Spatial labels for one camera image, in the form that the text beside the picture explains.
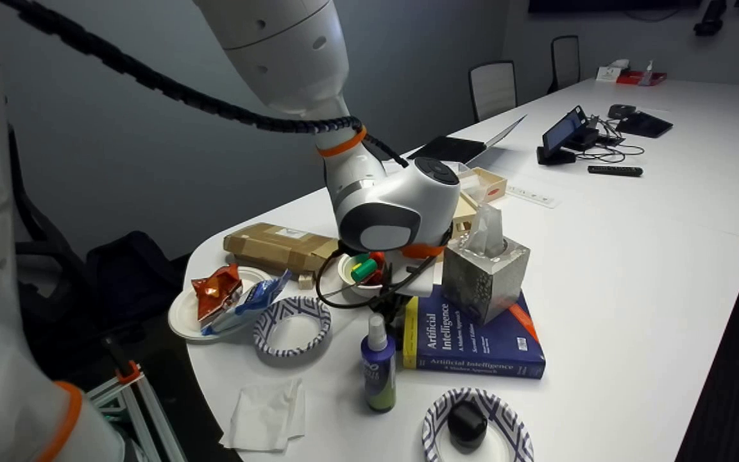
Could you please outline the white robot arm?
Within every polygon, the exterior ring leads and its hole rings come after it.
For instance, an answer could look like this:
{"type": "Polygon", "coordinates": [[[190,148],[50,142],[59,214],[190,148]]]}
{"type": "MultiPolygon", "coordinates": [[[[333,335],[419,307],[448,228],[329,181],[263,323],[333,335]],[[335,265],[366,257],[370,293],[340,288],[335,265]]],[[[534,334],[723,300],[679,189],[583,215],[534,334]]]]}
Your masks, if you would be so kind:
{"type": "MultiPolygon", "coordinates": [[[[39,0],[0,0],[31,25],[103,58],[134,80],[201,110],[251,122],[262,130],[299,130],[320,153],[366,160],[363,125],[347,110],[347,45],[331,0],[195,0],[229,58],[269,104],[256,115],[195,93],[39,0]]],[[[0,81],[0,462],[152,462],[157,447],[122,436],[70,382],[49,380],[34,361],[21,323],[14,288],[13,188],[0,81]]]]}

